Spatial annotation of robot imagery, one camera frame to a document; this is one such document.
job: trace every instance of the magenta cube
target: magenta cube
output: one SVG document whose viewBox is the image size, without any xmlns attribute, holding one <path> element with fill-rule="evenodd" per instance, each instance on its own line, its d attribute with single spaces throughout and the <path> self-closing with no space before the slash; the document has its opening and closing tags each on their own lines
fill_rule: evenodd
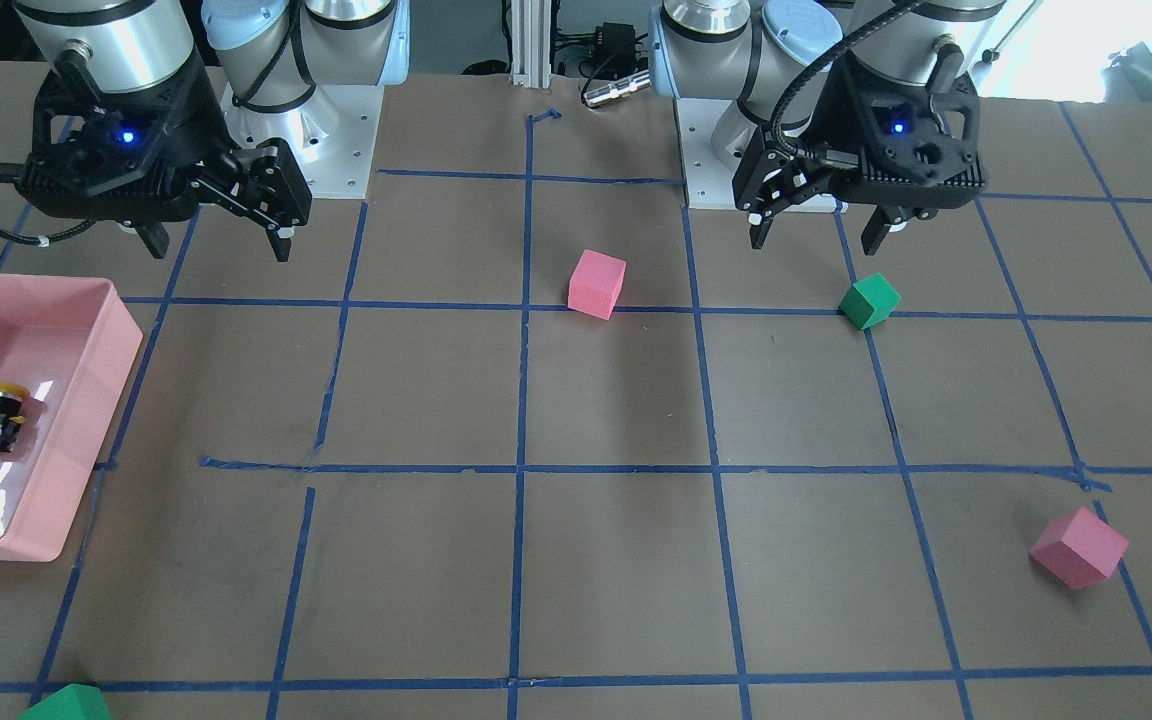
<svg viewBox="0 0 1152 720">
<path fill-rule="evenodd" d="M 1051 521 L 1029 555 L 1069 588 L 1083 589 L 1109 578 L 1128 544 L 1117 530 L 1079 507 Z"/>
<path fill-rule="evenodd" d="M 607 320 L 621 286 L 626 282 L 626 260 L 585 250 L 576 263 L 576 272 L 567 286 L 567 306 L 581 313 Z"/>
</svg>

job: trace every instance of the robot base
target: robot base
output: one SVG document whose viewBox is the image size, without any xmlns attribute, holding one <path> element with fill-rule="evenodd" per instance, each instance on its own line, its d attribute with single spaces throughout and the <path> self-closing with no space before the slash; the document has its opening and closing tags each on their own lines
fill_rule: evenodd
<svg viewBox="0 0 1152 720">
<path fill-rule="evenodd" d="M 732 199 L 732 174 L 735 164 L 727 167 L 714 156 L 710 136 L 718 127 L 732 100 L 702 100 L 695 97 L 677 99 L 679 145 L 682 150 L 682 169 L 687 177 L 687 206 L 696 210 L 736 210 Z M 790 209 L 790 213 L 833 213 L 838 203 L 832 195 L 818 195 Z"/>
<path fill-rule="evenodd" d="M 240 146 L 283 137 L 314 197 L 362 200 L 367 196 L 385 88 L 319 86 L 301 108 L 266 115 L 234 108 L 233 88 L 225 86 L 220 103 L 225 126 Z"/>
</svg>

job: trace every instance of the cube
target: cube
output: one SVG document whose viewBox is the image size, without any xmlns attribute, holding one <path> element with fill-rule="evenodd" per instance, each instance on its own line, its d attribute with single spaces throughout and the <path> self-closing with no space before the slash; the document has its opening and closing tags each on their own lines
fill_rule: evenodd
<svg viewBox="0 0 1152 720">
<path fill-rule="evenodd" d="M 886 320 L 899 304 L 900 293 L 896 288 L 887 282 L 882 273 L 874 273 L 863 281 L 852 283 L 838 309 L 847 314 L 847 319 L 856 325 L 856 329 L 863 331 Z"/>
<path fill-rule="evenodd" d="M 1069 588 L 1083 589 L 1109 578 L 1128 544 L 1117 530 L 1079 507 L 1051 521 L 1029 555 Z"/>
<path fill-rule="evenodd" d="M 99 689 L 65 685 L 20 714 L 20 720 L 109 720 L 109 707 Z"/>
<path fill-rule="evenodd" d="M 567 306 L 607 320 L 624 282 L 626 260 L 586 249 L 567 286 Z"/>
</svg>

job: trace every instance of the pink bin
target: pink bin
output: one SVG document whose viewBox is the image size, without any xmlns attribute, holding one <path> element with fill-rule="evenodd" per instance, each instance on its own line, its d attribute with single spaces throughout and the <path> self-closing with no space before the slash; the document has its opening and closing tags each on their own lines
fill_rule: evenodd
<svg viewBox="0 0 1152 720">
<path fill-rule="evenodd" d="M 0 382 L 28 388 L 0 452 L 0 560 L 55 560 L 141 348 L 114 283 L 0 275 Z"/>
</svg>

